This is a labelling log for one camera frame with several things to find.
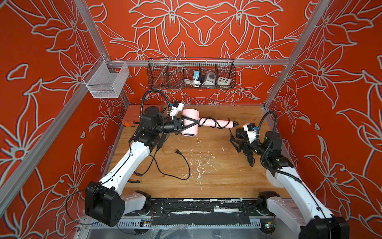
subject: orange wall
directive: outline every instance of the orange wall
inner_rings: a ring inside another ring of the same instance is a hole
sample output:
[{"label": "orange wall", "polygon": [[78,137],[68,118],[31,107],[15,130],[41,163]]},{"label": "orange wall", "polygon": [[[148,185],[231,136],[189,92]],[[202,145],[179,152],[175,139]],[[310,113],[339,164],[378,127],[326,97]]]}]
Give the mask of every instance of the orange wall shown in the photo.
[{"label": "orange wall", "polygon": [[271,109],[304,182],[350,223],[382,237],[382,3],[335,0]]},{"label": "orange wall", "polygon": [[[99,58],[72,0],[0,3],[0,185]],[[0,219],[2,238],[73,237],[64,198],[98,180],[120,128],[120,99],[88,93]],[[68,204],[78,219],[83,196]]]},{"label": "orange wall", "polygon": [[[102,1],[87,0],[114,60],[189,56],[240,59],[288,58],[317,1]],[[260,104],[281,66],[237,67],[230,90],[166,91],[189,104]],[[125,90],[139,104],[147,71],[131,67]],[[148,104],[158,104],[154,94]]]}]

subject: wire mesh basket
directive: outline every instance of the wire mesh basket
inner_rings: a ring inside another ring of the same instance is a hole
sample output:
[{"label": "wire mesh basket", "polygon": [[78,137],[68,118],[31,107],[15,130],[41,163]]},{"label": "wire mesh basket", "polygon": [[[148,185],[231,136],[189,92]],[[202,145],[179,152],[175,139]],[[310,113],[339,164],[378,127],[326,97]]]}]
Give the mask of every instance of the wire mesh basket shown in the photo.
[{"label": "wire mesh basket", "polygon": [[84,82],[94,98],[118,98],[129,73],[126,62],[119,72],[109,69],[106,63],[102,62],[90,80],[88,82],[84,80]]},{"label": "wire mesh basket", "polygon": [[[230,89],[236,86],[236,68],[233,61],[234,59],[196,57],[150,58],[147,68],[149,87],[153,89]],[[196,77],[200,83],[191,84]]]}]

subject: white wire basket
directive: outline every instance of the white wire basket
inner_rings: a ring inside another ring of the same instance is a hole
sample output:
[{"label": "white wire basket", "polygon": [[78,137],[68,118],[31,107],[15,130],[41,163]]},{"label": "white wire basket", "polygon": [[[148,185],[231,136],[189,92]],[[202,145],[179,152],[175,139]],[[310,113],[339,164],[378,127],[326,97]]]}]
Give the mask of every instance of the white wire basket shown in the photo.
[{"label": "white wire basket", "polygon": [[126,62],[119,72],[110,72],[106,63],[102,62],[93,77],[85,84],[94,98],[118,98],[129,73]]}]

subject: pink hair dryer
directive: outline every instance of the pink hair dryer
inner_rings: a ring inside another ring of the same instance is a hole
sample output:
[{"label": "pink hair dryer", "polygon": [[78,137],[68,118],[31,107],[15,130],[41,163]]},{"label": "pink hair dryer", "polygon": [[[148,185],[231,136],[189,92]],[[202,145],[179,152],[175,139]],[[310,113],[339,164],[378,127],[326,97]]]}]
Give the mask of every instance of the pink hair dryer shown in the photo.
[{"label": "pink hair dryer", "polygon": [[[197,129],[199,128],[199,126],[210,126],[213,128],[217,127],[221,129],[221,128],[233,128],[239,125],[235,121],[215,120],[215,119],[209,119],[207,117],[199,118],[199,111],[195,109],[185,109],[183,110],[182,115],[199,121],[198,124],[182,131],[182,135],[189,136],[189,137],[193,137],[197,135]],[[187,119],[183,120],[184,126],[190,125],[192,123],[193,122],[191,120],[187,120]]]}]

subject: wood surface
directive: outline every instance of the wood surface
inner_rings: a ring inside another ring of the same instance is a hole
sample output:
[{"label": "wood surface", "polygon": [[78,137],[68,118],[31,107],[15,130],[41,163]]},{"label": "wood surface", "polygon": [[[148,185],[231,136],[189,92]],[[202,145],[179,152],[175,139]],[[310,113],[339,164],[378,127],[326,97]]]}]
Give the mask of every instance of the wood surface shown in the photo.
[{"label": "wood surface", "polygon": [[[188,108],[199,110],[200,117],[230,118],[237,121],[239,127],[252,122],[258,125],[263,116],[260,106],[185,106],[185,109]],[[129,149],[128,140],[135,129],[126,127],[123,130],[109,170]],[[269,127],[264,121],[260,131],[261,141],[264,140],[267,131]],[[176,149],[179,149],[189,162],[190,178],[179,180],[162,175],[153,162],[145,175],[131,177],[140,180],[141,183],[127,183],[122,196],[141,190],[154,198],[257,198],[258,193],[263,191],[275,191],[281,197],[290,197],[284,188],[276,188],[268,182],[265,169],[260,164],[260,156],[254,154],[255,165],[251,167],[246,156],[238,153],[229,139],[228,129],[204,126],[199,128],[197,137],[170,134],[155,156],[159,168],[166,174],[187,178],[187,164],[182,156],[175,153]],[[147,157],[136,171],[143,173],[151,160],[150,156]]]}]

